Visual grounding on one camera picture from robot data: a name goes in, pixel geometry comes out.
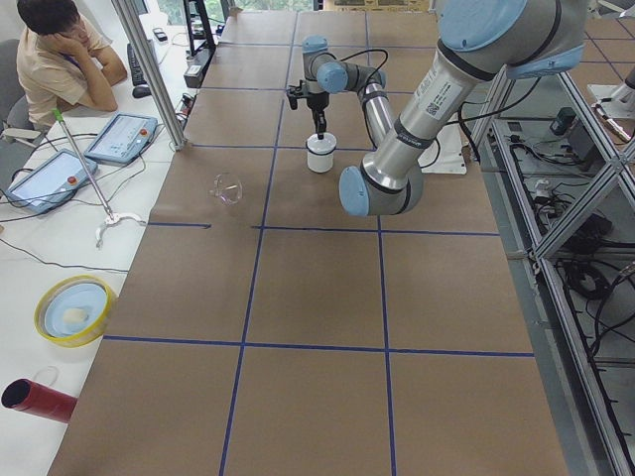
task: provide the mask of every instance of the tablet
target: tablet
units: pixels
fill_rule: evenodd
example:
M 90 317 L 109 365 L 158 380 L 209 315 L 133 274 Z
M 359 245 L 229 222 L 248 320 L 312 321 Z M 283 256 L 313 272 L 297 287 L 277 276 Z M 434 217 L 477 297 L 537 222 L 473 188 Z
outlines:
M 83 154 L 99 163 L 127 166 L 152 140 L 157 124 L 154 117 L 119 112 Z
M 86 159 L 86 163 L 91 173 L 97 170 L 95 161 Z M 88 176 L 77 156 L 62 149 L 11 185 L 6 195 L 18 206 L 44 213 L 71 199 L 87 180 Z

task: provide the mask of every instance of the man's hand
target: man's hand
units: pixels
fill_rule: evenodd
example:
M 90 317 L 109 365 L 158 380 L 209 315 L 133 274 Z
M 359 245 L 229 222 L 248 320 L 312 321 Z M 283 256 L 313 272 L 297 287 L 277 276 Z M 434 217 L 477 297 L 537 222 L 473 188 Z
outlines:
M 56 53 L 71 55 L 72 57 L 88 54 L 88 50 L 80 42 L 72 38 L 65 37 L 59 33 L 42 35 L 40 38 L 44 40 L 46 45 Z

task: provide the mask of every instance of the label sticker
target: label sticker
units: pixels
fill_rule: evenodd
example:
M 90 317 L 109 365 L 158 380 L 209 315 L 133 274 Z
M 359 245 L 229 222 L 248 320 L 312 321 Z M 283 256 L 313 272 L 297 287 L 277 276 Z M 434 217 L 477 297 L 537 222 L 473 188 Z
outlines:
M 441 120 L 461 95 L 463 87 L 449 78 L 438 77 L 435 66 L 415 91 L 417 105 L 433 119 Z

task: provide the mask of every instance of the white desk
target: white desk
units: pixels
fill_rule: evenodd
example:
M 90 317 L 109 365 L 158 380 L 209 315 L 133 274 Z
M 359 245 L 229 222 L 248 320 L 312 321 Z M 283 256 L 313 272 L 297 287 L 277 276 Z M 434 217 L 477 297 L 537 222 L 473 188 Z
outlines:
M 169 43 L 157 47 L 160 69 L 175 106 L 184 92 L 192 94 L 183 79 L 183 72 L 186 70 L 186 49 L 172 45 L 175 35 L 184 30 L 185 28 L 168 27 L 166 31 L 170 37 Z M 187 36 L 179 35 L 176 38 L 178 44 L 186 42 Z M 126 45 L 125 39 L 113 43 L 113 48 L 127 64 Z M 155 116 L 161 123 L 153 98 L 149 96 L 134 99 L 131 90 L 130 77 L 114 86 L 119 111 Z M 73 134 L 97 133 L 110 117 L 110 113 L 100 113 L 84 107 L 64 114 Z M 59 125 L 49 132 L 49 138 L 63 135 Z M 164 130 L 144 153 L 146 169 L 124 185 L 110 201 L 115 212 L 135 212 L 143 219 L 148 218 L 174 154 L 170 141 L 168 133 Z M 78 143 L 83 149 L 90 143 L 90 139 L 80 140 Z M 63 141 L 57 145 L 70 149 L 70 145 Z M 44 146 L 33 155 L 27 166 L 36 167 L 53 153 L 51 147 Z M 142 161 L 137 160 L 129 167 L 100 180 L 99 184 L 105 196 L 109 197 L 121 181 L 143 167 Z M 99 166 L 96 177 L 99 179 L 115 169 L 117 168 Z M 94 189 L 90 186 L 80 190 L 75 198 L 99 203 Z M 0 220 L 27 215 L 27 212 L 6 203 L 0 205 Z M 127 270 L 143 236 L 144 227 L 130 220 L 109 228 L 104 233 L 101 250 L 97 250 L 95 230 L 105 217 L 101 205 L 89 206 L 72 201 L 41 217 L 4 223 L 5 231 L 0 238 L 29 250 L 45 261 Z M 100 339 L 75 349 L 58 347 L 37 333 L 33 316 L 38 301 L 48 289 L 65 278 L 81 274 L 102 279 L 118 294 L 126 279 L 125 273 L 46 266 L 0 243 L 2 391 L 14 380 L 32 379 L 41 369 L 54 366 L 60 372 L 53 388 L 79 396 Z M 11 476 L 46 475 L 58 451 L 66 425 L 1 407 L 0 427 L 0 472 Z

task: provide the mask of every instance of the blue joint cap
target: blue joint cap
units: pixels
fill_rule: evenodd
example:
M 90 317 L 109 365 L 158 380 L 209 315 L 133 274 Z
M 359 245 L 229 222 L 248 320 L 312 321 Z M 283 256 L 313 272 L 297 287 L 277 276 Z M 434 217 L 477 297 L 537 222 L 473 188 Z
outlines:
M 527 0 L 454 0 L 439 19 L 441 39 L 455 52 L 473 52 L 494 43 L 520 18 Z
M 568 71 L 577 66 L 582 60 L 583 53 L 584 45 L 580 45 L 552 57 L 538 59 L 516 67 L 508 67 L 507 77 L 510 79 L 524 79 Z
M 325 62 L 317 69 L 317 83 L 330 94 L 345 90 L 348 83 L 346 68 L 335 61 Z
M 339 201 L 349 215 L 368 216 L 368 188 L 358 167 L 347 167 L 339 176 Z
M 303 54 L 324 52 L 327 49 L 328 42 L 322 35 L 311 35 L 310 37 L 306 37 L 302 43 Z

